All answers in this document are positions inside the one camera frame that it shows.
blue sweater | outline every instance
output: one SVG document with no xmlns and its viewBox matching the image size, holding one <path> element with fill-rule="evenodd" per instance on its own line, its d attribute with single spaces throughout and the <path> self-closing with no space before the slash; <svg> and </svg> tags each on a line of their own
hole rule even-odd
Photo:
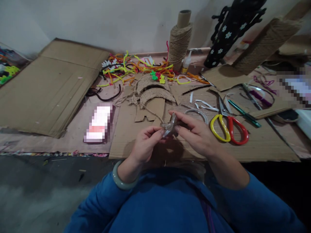
<svg viewBox="0 0 311 233">
<path fill-rule="evenodd" d="M 225 197 L 230 224 L 238 232 L 306 232 L 294 211 L 252 174 L 248 186 L 239 191 L 226 189 L 215 179 L 214 183 Z M 109 173 L 78 206 L 64 232 L 233 230 L 202 182 L 182 169 L 164 167 L 142 175 L 129 191 L 120 190 Z"/>
</svg>

twine-wrapped post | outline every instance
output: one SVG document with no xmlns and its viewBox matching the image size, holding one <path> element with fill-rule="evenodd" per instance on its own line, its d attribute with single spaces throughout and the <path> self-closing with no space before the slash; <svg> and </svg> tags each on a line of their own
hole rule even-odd
<svg viewBox="0 0 311 233">
<path fill-rule="evenodd" d="M 273 55 L 300 28 L 300 21 L 273 19 L 234 62 L 233 67 L 248 75 Z"/>
<path fill-rule="evenodd" d="M 173 69 L 179 71 L 182 66 L 182 60 L 185 58 L 189 46 L 192 23 L 189 23 L 191 16 L 190 10 L 179 12 L 177 25 L 175 25 L 170 33 L 169 39 L 169 64 L 173 64 Z"/>
</svg>

cardboard tube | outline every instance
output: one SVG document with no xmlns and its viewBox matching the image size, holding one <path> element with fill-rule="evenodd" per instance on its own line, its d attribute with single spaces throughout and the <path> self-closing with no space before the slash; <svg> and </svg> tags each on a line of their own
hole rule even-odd
<svg viewBox="0 0 311 233">
<path fill-rule="evenodd" d="M 185 28 L 188 26 L 191 16 L 191 10 L 182 10 L 179 12 L 178 20 L 177 20 L 177 27 L 178 28 Z"/>
</svg>

table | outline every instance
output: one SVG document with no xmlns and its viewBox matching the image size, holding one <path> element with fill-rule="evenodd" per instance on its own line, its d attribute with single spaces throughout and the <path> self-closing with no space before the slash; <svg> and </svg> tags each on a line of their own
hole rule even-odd
<svg viewBox="0 0 311 233">
<path fill-rule="evenodd" d="M 193 52 L 191 57 L 191 66 L 189 72 L 197 74 L 207 70 L 203 62 L 209 52 L 210 48 L 202 48 Z M 139 57 L 151 55 L 155 60 L 155 63 L 161 63 L 163 57 L 167 56 L 167 52 L 157 53 L 143 53 L 138 54 Z M 252 72 L 249 77 L 255 75 L 256 72 Z M 96 84 L 106 84 L 108 81 L 103 79 L 97 79 Z M 104 87 L 100 93 L 102 98 L 109 98 L 118 92 L 118 83 L 114 86 Z M 189 85 L 198 85 L 198 82 L 192 82 Z M 111 103 L 115 103 L 119 98 L 123 96 L 123 92 L 120 96 L 114 99 Z M 83 143 L 83 135 L 88 128 L 90 118 L 96 107 L 96 104 L 102 103 L 96 96 L 86 97 L 81 103 L 75 117 L 67 127 L 67 132 L 60 139 L 52 138 L 49 136 L 36 135 L 30 133 L 18 132 L 16 130 L 0 128 L 0 155 L 61 155 L 61 156 L 100 156 L 104 157 L 110 151 L 111 141 L 117 118 L 119 114 L 119 108 L 116 108 L 113 118 L 113 127 L 111 138 L 106 144 L 86 144 Z M 304 135 L 300 128 L 296 124 L 280 124 L 273 122 L 276 129 L 287 140 L 288 144 L 292 147 L 295 153 L 303 159 L 311 158 L 311 143 L 310 140 Z"/>
</svg>

concrete floor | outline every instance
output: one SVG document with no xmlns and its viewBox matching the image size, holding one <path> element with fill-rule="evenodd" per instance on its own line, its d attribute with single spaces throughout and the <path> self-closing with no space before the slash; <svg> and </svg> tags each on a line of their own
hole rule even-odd
<svg viewBox="0 0 311 233">
<path fill-rule="evenodd" d="M 0 233 L 62 232 L 78 205 L 116 162 L 68 157 L 43 166 L 45 159 L 0 157 Z M 79 182 L 80 169 L 86 172 Z"/>
<path fill-rule="evenodd" d="M 108 158 L 54 157 L 43 166 L 45 159 L 38 156 L 0 157 L 0 233 L 62 232 L 78 205 L 117 162 Z M 243 165 L 292 207 L 311 229 L 310 191 L 306 185 L 311 175 L 311 161 Z M 205 184 L 209 187 L 211 171 L 209 166 L 205 167 Z M 81 169 L 86 172 L 79 182 Z M 221 194 L 211 191 L 220 212 L 227 218 Z"/>
</svg>

